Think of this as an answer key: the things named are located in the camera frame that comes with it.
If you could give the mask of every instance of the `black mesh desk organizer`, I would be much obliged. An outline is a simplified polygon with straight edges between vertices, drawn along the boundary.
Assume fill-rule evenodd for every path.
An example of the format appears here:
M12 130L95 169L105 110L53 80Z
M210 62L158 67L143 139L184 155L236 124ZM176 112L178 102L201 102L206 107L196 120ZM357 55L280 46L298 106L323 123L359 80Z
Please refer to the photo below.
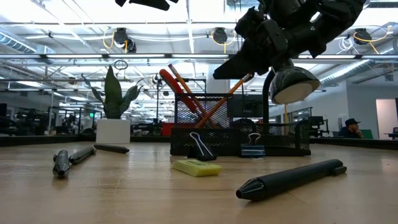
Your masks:
M233 120L231 111L228 110L232 104L232 94L221 94L221 93L182 93L175 95L175 114L174 122L175 127L178 126L186 127L186 124L192 124L192 126L199 123L201 118L184 103L184 98L188 100L195 97L201 104L206 113L211 111L223 98L228 98L220 108L211 116L211 120L216 127L210 126L210 122L207 122L202 128L229 128Z
M176 95L175 101L175 128L172 128L170 153L173 156L186 156L195 141L189 136L191 132L200 135L201 140L210 146L219 156L240 156L241 145L247 144L248 134L260 133L258 145L264 145L266 156L309 156L309 125L303 120L288 124L256 124L253 126L232 127L232 117L227 110L232 100L226 101L213 115L212 121L217 125L212 128L208 123L203 128L194 128L199 122L197 114L192 113L181 101L181 97L195 96L209 112L223 97L231 95L221 94L181 94Z

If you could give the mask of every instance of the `white wall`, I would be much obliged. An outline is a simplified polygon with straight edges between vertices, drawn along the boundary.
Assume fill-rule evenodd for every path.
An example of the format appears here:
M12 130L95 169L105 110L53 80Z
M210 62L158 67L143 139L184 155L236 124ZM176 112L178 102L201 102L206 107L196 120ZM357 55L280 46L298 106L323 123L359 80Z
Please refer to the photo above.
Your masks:
M376 100L376 109L379 138L390 139L386 133L391 133L394 127L398 127L396 100Z
M360 129L370 129L374 139L379 139L376 99L398 98L398 88L388 86L348 85L348 114L360 121Z
M341 118L343 122L348 119L346 82L343 81L336 87L325 89L325 93L312 93L304 101L287 105L287 112L312 107L312 116L323 116L323 119L328 119L330 131L339 131L338 118ZM283 113L284 106L280 105L270 108L269 116Z

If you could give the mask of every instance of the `snake plant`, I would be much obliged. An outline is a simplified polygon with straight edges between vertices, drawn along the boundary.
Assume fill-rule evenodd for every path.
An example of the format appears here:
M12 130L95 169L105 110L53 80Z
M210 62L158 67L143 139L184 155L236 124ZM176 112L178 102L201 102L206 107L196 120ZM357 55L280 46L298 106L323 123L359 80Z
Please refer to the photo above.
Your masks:
M88 85L95 98L102 102L104 105L104 112L108 119L120 119L122 114L130 107L130 102L135 100L140 94L140 90L142 88L138 87L138 83L142 80L139 80L137 84L126 92L126 94L122 97L122 89L118 79L114 76L112 66L109 66L108 72L105 78L105 100L102 99L101 93L95 88L91 87L90 82L81 75Z

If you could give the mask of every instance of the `white planter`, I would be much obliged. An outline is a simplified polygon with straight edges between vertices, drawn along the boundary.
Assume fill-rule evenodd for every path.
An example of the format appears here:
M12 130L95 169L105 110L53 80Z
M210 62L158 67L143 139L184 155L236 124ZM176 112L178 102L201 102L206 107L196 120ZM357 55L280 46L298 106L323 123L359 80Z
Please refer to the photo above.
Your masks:
M101 119L97 122L96 143L130 143L130 120Z

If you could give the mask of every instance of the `black marker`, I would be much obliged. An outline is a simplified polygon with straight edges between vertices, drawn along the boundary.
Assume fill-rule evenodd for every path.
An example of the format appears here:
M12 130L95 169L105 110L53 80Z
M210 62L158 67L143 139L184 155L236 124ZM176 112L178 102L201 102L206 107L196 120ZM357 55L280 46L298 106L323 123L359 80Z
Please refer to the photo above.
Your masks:
M52 169L52 173L59 178L68 177L70 167L68 160L68 151L61 150L60 152L58 152L58 155L53 156L53 160L55 162L55 165Z
M236 191L236 196L241 199L260 201L327 175L342 174L346 170L347 167L343 166L340 160L331 159L253 178Z
M111 145L103 145L103 144L95 144L94 148L98 150L104 150L109 152L117 152L117 153L128 153L130 150L123 146L111 146Z
M93 146L82 149L69 157L69 162L73 165L85 160L89 155L94 155L96 149Z

